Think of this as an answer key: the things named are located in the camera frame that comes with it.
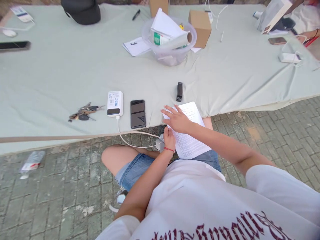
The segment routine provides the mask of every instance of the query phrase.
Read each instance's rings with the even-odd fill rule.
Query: charging cable
[[[307,40],[307,36],[305,36],[305,35],[295,35],[294,37],[295,37],[295,38],[296,38],[296,37],[304,37],[305,39],[304,39],[303,42],[305,42],[305,41]],[[285,48],[285,46],[286,46],[290,41],[292,41],[292,39],[290,39],[289,41],[287,41],[287,42],[285,43],[285,45],[280,49],[280,55],[281,55],[282,53],[285,53],[285,52],[284,52],[284,48]],[[299,63],[294,63],[294,60],[295,60],[297,54],[299,54],[299,57],[300,57],[300,59],[301,59],[301,64],[299,64]],[[297,51],[297,50],[295,51],[295,53],[294,53],[294,55],[293,55],[292,63],[290,63],[290,64],[293,64],[294,67],[301,67],[301,66],[304,64],[303,57],[301,56],[301,53],[300,53],[299,51]]]
[[[127,144],[129,145],[130,147],[136,147],[136,148],[149,148],[149,147],[155,147],[157,145],[159,145],[160,143],[163,142],[163,140],[159,137],[159,136],[156,136],[156,135],[152,135],[150,133],[145,133],[145,132],[137,132],[137,131],[131,131],[131,132],[128,132],[128,133],[140,133],[140,134],[146,134],[146,135],[149,135],[149,136],[152,136],[152,137],[156,137],[156,138],[159,138],[161,140],[161,142],[153,145],[153,146],[148,146],[148,147],[138,147],[138,146],[132,146],[131,144],[127,143],[126,140],[123,139],[123,137],[121,136],[121,132],[120,132],[120,128],[119,128],[119,119],[120,119],[120,116],[116,116],[116,119],[117,119],[117,124],[118,124],[118,132],[119,132],[119,135],[121,137],[121,139]]]
[[[218,29],[218,21],[219,21],[220,13],[221,13],[223,10],[225,10],[227,6],[225,6],[225,7],[224,7],[220,12],[219,12],[219,14],[218,14],[218,17],[217,17],[217,24],[216,24],[216,30],[218,30],[218,31],[220,31],[220,30]],[[220,42],[222,42],[222,39],[223,39],[223,33],[224,33],[224,31],[222,31]]]
[[[32,24],[26,28],[8,28],[8,27],[1,27],[1,26],[0,26],[0,28],[7,29],[7,30],[13,30],[13,31],[29,31],[31,28],[34,27],[34,25],[36,25],[36,23],[33,20],[30,20],[30,21],[32,22]]]
[[[224,9],[226,9],[226,7],[228,7],[228,5],[224,6],[224,8],[219,12],[218,16],[216,16],[216,15],[214,15],[213,11],[212,11],[211,8],[210,8],[210,0],[206,0],[206,2],[204,3],[204,10],[206,10],[207,1],[208,1],[208,7],[209,7],[210,12],[211,12],[212,15],[217,19],[216,30],[220,31],[220,30],[218,29],[219,16],[220,16],[220,13],[221,13]],[[223,40],[223,34],[224,34],[224,31],[222,31],[222,33],[221,33],[220,42],[222,42],[222,40]]]

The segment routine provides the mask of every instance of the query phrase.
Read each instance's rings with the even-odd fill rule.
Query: hand
[[[166,148],[176,150],[176,138],[171,128],[165,127],[163,133],[164,146]]]
[[[298,36],[297,39],[303,44],[305,42],[305,40],[308,40],[308,39],[312,38],[314,36],[314,34],[315,33],[313,33],[313,31],[304,32],[304,33],[301,33],[300,35],[306,36],[307,39],[305,37],[301,37],[301,36]]]
[[[175,104],[174,106],[178,111],[169,106],[164,107],[170,112],[161,110],[163,114],[167,115],[170,118],[164,119],[163,122],[168,124],[174,131],[178,133],[188,133],[188,131],[192,128],[193,122],[189,120],[189,118],[182,112],[177,104]]]

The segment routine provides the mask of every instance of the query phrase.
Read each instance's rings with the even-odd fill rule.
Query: leg
[[[209,128],[211,130],[213,130],[213,126],[212,126],[212,122],[211,122],[211,117],[206,117],[206,118],[203,118],[203,123],[204,123],[204,126],[206,128]]]
[[[116,177],[119,185],[129,191],[159,154],[144,148],[115,144],[103,151],[101,160]]]
[[[203,118],[202,120],[206,128],[213,130],[211,117]],[[212,149],[193,158],[193,160],[205,162],[209,164],[211,167],[213,167],[214,169],[221,172],[221,167],[218,160],[218,154]]]
[[[139,152],[130,146],[115,144],[107,147],[102,155],[103,164],[116,176],[121,168],[131,162]]]

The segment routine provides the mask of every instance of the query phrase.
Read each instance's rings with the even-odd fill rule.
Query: smartphone
[[[0,43],[0,51],[17,51],[30,49],[31,42],[4,42]]]
[[[146,127],[146,108],[144,100],[131,101],[131,128]]]
[[[283,37],[269,38],[268,40],[272,45],[281,45],[287,43],[287,41]]]

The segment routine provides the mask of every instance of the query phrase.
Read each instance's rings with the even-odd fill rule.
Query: person
[[[97,240],[317,239],[320,194],[277,168],[260,153],[191,122],[165,106],[165,149],[159,153],[110,146],[102,162],[129,192],[114,221]],[[176,160],[173,131],[212,150],[198,159]],[[233,164],[247,188],[225,182],[217,154]]]
[[[312,39],[320,36],[320,3],[319,0],[295,0],[285,13],[285,18],[291,18],[296,25],[293,33]],[[298,36],[303,43],[306,39]]]

